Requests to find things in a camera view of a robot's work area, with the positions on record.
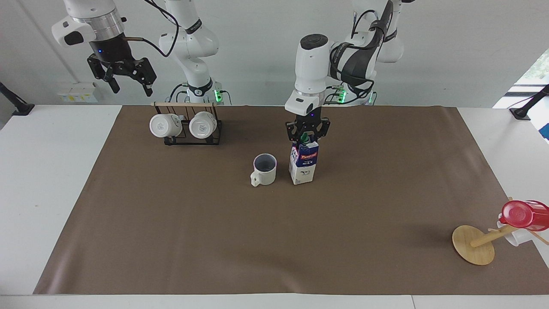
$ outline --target green indicator light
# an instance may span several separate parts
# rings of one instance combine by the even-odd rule
[[[221,102],[223,100],[223,96],[221,95],[221,93],[219,93],[219,91],[217,90],[214,90],[214,93],[215,93],[215,100],[218,102]]]
[[[342,90],[341,93],[339,94],[338,103],[345,102],[345,96],[346,95],[347,95],[347,91]]]

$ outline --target white tabletop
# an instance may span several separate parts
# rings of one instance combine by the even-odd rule
[[[0,130],[0,295],[28,295],[116,119],[120,106],[37,106]],[[508,196],[549,201],[549,145],[501,109],[460,113]],[[549,232],[543,234],[549,239]],[[549,265],[549,247],[535,240]],[[113,295],[0,296],[0,308],[516,308],[549,296]]]

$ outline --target brown tablecloth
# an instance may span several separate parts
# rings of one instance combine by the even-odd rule
[[[124,106],[36,294],[549,294],[534,245],[474,266],[455,227],[507,197],[459,112],[325,108],[315,180],[294,186],[281,107],[218,108],[220,146],[164,146]],[[252,187],[268,152],[277,180]]]

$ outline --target round wooden disc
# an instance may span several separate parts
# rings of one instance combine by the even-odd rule
[[[470,225],[462,225],[452,233],[452,242],[457,253],[467,262],[475,265],[488,265],[494,260],[494,246],[491,242],[473,248],[471,241],[484,235],[484,233]]]

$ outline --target black wire rack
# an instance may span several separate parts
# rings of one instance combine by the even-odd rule
[[[159,114],[176,114],[178,116],[185,116],[184,120],[181,120],[183,130],[177,136],[170,136],[164,138],[164,144],[168,146],[173,145],[219,145],[221,141],[221,129],[222,121],[217,117],[217,110],[215,103],[170,103],[170,102],[153,102],[151,104]],[[217,128],[215,131],[205,139],[198,139],[191,134],[189,124],[191,119],[199,112],[207,111],[214,115],[217,121]]]

